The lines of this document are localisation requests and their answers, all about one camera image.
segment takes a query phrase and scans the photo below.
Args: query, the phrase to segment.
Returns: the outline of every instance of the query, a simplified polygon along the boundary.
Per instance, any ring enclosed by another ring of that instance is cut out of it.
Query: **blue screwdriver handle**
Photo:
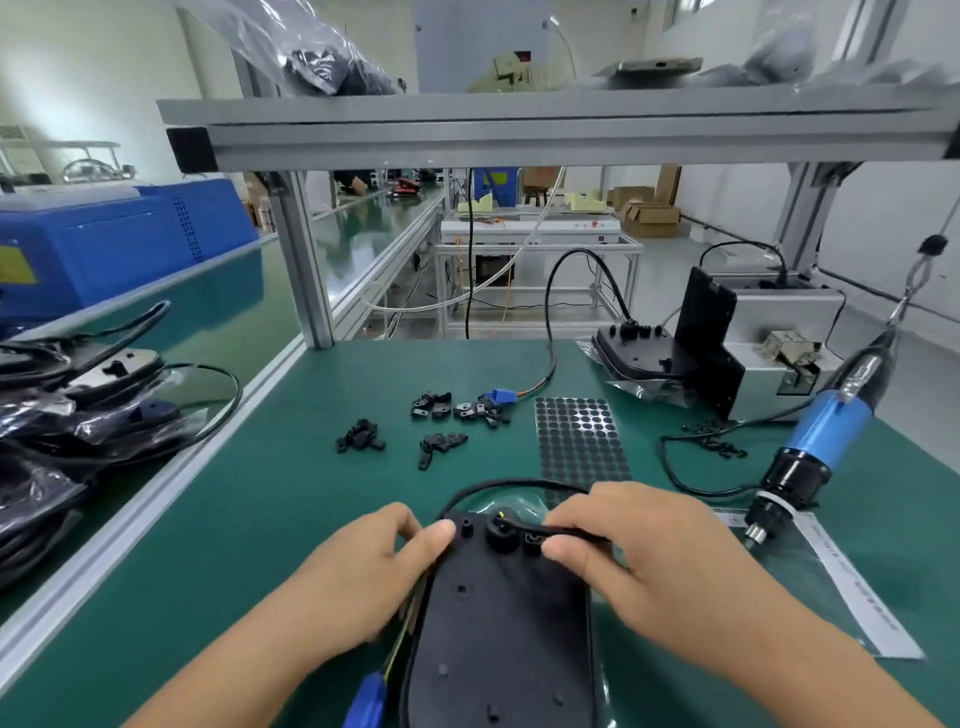
[[[379,672],[371,672],[357,691],[347,717],[344,719],[344,728],[380,728],[380,719],[383,717],[383,703],[387,699],[387,683]]]

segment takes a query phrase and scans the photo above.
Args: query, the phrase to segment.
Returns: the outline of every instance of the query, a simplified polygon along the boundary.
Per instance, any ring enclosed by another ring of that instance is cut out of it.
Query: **blue machine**
[[[138,189],[138,199],[0,212],[0,324],[57,319],[258,237],[230,180]]]

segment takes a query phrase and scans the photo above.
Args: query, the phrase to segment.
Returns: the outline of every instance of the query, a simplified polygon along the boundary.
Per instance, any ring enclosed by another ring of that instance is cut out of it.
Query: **person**
[[[629,568],[572,536],[553,536],[542,549],[630,629],[731,681],[781,725],[942,725],[857,641],[791,596],[704,503],[638,483],[597,483],[544,522],[620,546]],[[308,673],[387,624],[454,531],[450,521],[421,528],[400,503],[349,523],[127,725],[268,726]],[[407,543],[395,553],[397,535]]]

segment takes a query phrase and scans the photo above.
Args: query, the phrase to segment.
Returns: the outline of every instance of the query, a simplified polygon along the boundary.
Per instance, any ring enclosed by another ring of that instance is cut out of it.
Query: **workbench table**
[[[634,477],[668,487],[656,438],[709,414],[614,390],[571,342],[557,353],[542,393],[606,399]],[[305,353],[0,699],[0,725],[117,725],[347,521],[402,500],[428,522],[462,486],[539,474],[532,402],[498,430],[411,421],[410,402],[425,391],[463,401],[494,386],[523,388],[546,366],[541,341],[356,341]],[[334,440],[359,418],[379,423],[386,450],[336,454]],[[422,473],[418,443],[438,429],[466,431],[469,441],[435,455]],[[680,445],[678,470],[706,487],[756,479],[783,436],[782,428],[757,430],[745,460]],[[821,502],[824,526],[927,655],[883,666],[944,723],[960,724],[960,477],[874,421]],[[771,724],[745,695],[595,606],[616,725]],[[280,724],[340,725],[384,651],[364,645],[321,668]]]
[[[311,230],[332,301],[361,277],[386,248],[441,194],[436,185],[423,199],[388,200],[376,194],[316,218]],[[281,350],[300,335],[283,253],[276,237],[200,273],[185,271],[169,285],[110,313],[84,317],[80,330],[124,324],[159,301],[171,302],[166,317],[136,342],[160,352],[168,362],[214,364],[230,370],[246,386]],[[77,330],[66,317],[43,327],[43,335]],[[214,374],[197,375],[198,400],[230,396],[230,384]],[[100,495],[84,509],[84,519],[43,564],[0,595],[2,624],[76,550],[96,533],[162,467],[154,463],[112,473]]]

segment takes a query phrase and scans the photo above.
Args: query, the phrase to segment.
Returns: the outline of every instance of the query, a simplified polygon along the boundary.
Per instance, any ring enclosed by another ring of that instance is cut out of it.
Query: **window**
[[[714,0],[670,0],[663,19],[663,29],[668,30],[691,13],[712,5]]]

